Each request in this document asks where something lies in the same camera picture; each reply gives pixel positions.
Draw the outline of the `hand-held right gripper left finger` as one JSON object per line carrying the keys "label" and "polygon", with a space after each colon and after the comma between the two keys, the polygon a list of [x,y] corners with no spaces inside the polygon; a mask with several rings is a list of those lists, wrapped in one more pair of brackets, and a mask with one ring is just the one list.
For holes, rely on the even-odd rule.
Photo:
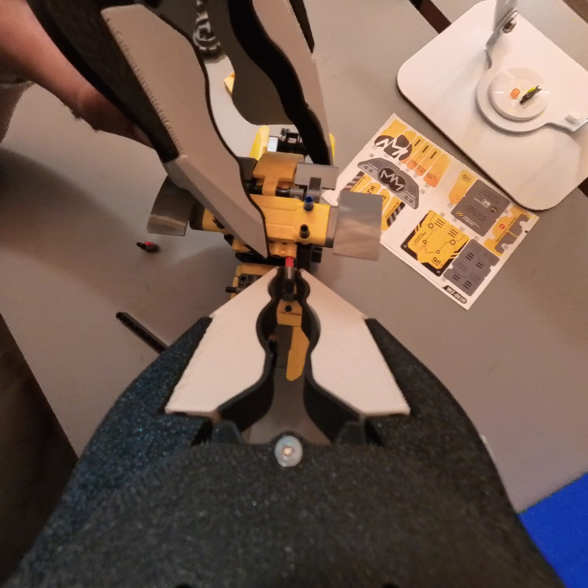
{"label": "hand-held right gripper left finger", "polygon": [[266,351],[258,319],[271,303],[274,268],[214,311],[201,342],[173,389],[167,414],[221,416],[221,410],[262,377]]}

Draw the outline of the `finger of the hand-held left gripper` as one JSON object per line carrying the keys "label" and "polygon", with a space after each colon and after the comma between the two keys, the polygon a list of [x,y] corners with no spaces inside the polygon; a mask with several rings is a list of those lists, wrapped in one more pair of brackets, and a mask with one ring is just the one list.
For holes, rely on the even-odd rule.
{"label": "finger of the hand-held left gripper", "polygon": [[229,21],[245,55],[268,78],[286,119],[314,164],[333,155],[318,70],[289,1],[229,1]]}
{"label": "finger of the hand-held left gripper", "polygon": [[178,151],[164,164],[170,178],[235,238],[268,256],[263,214],[217,129],[206,68],[192,43],[142,4],[108,7],[101,16]]}

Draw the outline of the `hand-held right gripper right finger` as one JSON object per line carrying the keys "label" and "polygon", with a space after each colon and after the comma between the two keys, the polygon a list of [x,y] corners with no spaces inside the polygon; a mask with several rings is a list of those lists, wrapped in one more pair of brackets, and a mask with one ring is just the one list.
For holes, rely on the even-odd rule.
{"label": "hand-held right gripper right finger", "polygon": [[318,322],[311,373],[320,388],[359,417],[410,413],[371,331],[367,316],[306,270],[306,303]]}

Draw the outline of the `black axle rod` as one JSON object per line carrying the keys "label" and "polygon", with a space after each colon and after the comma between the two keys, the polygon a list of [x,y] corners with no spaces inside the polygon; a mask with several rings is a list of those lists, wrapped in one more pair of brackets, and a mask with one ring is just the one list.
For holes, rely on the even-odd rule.
{"label": "black axle rod", "polygon": [[163,353],[168,345],[156,337],[150,330],[126,312],[116,312],[117,321],[132,332],[138,339],[158,354]]}

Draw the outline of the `yellow toy brick robot model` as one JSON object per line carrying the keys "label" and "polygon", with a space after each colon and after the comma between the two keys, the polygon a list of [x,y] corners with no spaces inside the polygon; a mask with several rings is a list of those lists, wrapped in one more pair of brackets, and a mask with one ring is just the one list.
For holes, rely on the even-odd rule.
{"label": "yellow toy brick robot model", "polygon": [[[364,259],[379,255],[380,212],[372,212],[371,201],[356,205],[350,192],[340,196],[339,205],[320,203],[324,190],[336,187],[338,168],[306,162],[302,138],[283,129],[278,151],[269,151],[267,126],[258,130],[252,158],[238,158],[246,192],[260,209],[265,220],[269,255],[255,252],[226,230],[188,190],[168,177],[153,203],[147,232],[184,236],[187,228],[219,232],[240,261],[233,282],[226,288],[231,298],[268,273],[285,266],[285,257],[294,256],[299,269],[320,262],[322,249]],[[277,320],[292,329],[287,344],[286,378],[302,376],[309,346],[309,336],[301,327],[299,305],[281,298]]]}

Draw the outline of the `person's left hand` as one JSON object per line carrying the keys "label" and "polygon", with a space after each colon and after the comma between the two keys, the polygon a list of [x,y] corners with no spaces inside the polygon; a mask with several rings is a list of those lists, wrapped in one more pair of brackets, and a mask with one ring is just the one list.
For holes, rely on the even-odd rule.
{"label": "person's left hand", "polygon": [[26,1],[1,1],[1,73],[53,94],[93,130],[151,146],[147,136],[67,60]]}

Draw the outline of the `yellow grey sticker sheet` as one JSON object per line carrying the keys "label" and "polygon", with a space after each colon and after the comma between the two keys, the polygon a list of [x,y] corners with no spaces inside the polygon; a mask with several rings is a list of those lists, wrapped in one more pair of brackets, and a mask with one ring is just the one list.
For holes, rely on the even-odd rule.
{"label": "yellow grey sticker sheet", "polygon": [[397,114],[322,197],[342,190],[378,195],[381,245],[467,310],[539,220]]}

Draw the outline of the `white book stand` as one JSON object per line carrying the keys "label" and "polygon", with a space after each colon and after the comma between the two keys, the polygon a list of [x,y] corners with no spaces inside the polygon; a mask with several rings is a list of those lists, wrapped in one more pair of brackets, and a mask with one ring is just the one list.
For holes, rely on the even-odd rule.
{"label": "white book stand", "polygon": [[[489,86],[532,70],[548,93],[527,121],[505,117]],[[400,68],[408,99],[519,205],[548,210],[587,184],[587,23],[563,1],[481,1]]]}

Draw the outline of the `blue storage bin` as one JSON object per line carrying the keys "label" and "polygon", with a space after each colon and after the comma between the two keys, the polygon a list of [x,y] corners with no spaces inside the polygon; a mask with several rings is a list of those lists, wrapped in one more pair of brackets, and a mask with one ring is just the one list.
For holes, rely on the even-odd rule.
{"label": "blue storage bin", "polygon": [[565,586],[587,587],[587,502],[554,495],[520,519]]}

